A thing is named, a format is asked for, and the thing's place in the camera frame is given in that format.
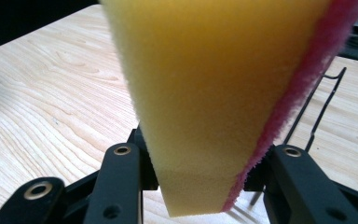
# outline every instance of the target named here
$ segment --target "light wood surface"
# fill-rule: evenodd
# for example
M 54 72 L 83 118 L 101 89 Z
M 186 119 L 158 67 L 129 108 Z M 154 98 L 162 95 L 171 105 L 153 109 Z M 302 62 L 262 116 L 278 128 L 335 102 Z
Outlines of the light wood surface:
M 310 154 L 333 179 L 358 190 L 358 62 L 348 67 Z M 324 81 L 291 144 L 305 146 L 327 92 Z M 136 128 L 131 99 L 101 6 L 0 47 L 0 206 L 22 184 L 57 176 L 66 185 L 99 169 L 104 152 Z M 223 214 L 169 218 L 159 191 L 144 193 L 145 223 L 268 223 L 262 200 L 242 193 Z

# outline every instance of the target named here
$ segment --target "screw hole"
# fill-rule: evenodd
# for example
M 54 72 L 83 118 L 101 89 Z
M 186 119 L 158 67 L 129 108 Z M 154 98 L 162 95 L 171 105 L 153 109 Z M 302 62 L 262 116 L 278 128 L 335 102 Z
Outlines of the screw hole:
M 333 217 L 333 218 L 338 219 L 340 221 L 347 220 L 347 216 L 343 212 L 341 212 L 340 210 L 338 210 L 336 208 L 327 208 L 326 212 L 330 217 Z
M 108 206 L 103 210 L 103 216 L 107 219 L 116 218 L 121 212 L 120 206 L 112 205 Z
M 115 149 L 115 154 L 118 156 L 123 156 L 131 152 L 130 147 L 118 147 Z
M 291 156 L 291 157 L 300 157 L 301 156 L 301 152 L 298 149 L 286 147 L 283 151 L 286 155 Z
M 42 181 L 29 187 L 25 193 L 24 198 L 27 200 L 40 199 L 51 192 L 53 186 L 48 181 Z
M 46 190 L 46 186 L 37 186 L 36 188 L 32 189 L 31 190 L 31 193 L 33 194 L 40 194 L 42 193 L 43 191 Z

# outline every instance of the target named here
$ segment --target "yellow foam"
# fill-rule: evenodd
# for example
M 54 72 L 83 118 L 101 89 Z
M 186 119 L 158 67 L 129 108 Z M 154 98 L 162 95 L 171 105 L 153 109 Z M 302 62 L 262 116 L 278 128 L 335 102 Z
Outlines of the yellow foam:
M 221 211 L 329 0 L 103 0 L 171 216 Z

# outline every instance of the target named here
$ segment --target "black plastic part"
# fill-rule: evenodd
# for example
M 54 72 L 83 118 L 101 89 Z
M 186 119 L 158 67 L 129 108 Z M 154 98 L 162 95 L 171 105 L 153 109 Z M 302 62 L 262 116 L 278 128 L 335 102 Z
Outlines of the black plastic part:
M 62 218 L 62 223 L 83 222 L 98 173 L 99 171 L 96 171 L 65 188 L 68 208 Z
M 345 196 L 345 198 L 353 205 L 358 211 L 358 191 L 348 188 L 338 182 L 333 181 L 339 191 Z
M 253 167 L 251 169 L 251 171 L 249 171 L 244 186 L 243 186 L 243 190 L 245 191 L 258 191 L 261 192 L 264 189 L 264 186 L 266 185 L 266 178 L 265 178 L 265 174 L 267 174 L 267 157 L 269 156 L 269 153 L 271 152 L 271 150 L 273 150 L 275 148 L 274 145 L 272 145 L 271 147 L 269 147 L 269 150 L 266 154 L 266 156 L 261 160 L 260 163 L 258 163 L 255 167 Z
M 358 211 L 306 151 L 277 146 L 267 160 L 264 201 L 271 223 L 358 223 Z
M 158 189 L 158 180 L 155 170 L 153 168 L 152 161 L 147 150 L 146 142 L 142 130 L 138 127 L 134 134 L 134 144 L 141 151 L 141 177 L 142 177 L 142 189 L 143 190 L 156 190 Z
M 140 156 L 134 144 L 107 149 L 84 223 L 143 222 Z
M 0 224 L 58 222 L 66 209 L 64 193 L 65 188 L 59 178 L 41 177 L 32 180 L 17 189 L 2 206 Z

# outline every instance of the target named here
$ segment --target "sponge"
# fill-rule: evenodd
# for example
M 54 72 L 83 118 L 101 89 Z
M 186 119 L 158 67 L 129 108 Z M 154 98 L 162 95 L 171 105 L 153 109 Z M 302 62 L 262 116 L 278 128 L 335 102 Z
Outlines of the sponge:
M 103 0 L 172 217 L 227 211 L 358 0 Z

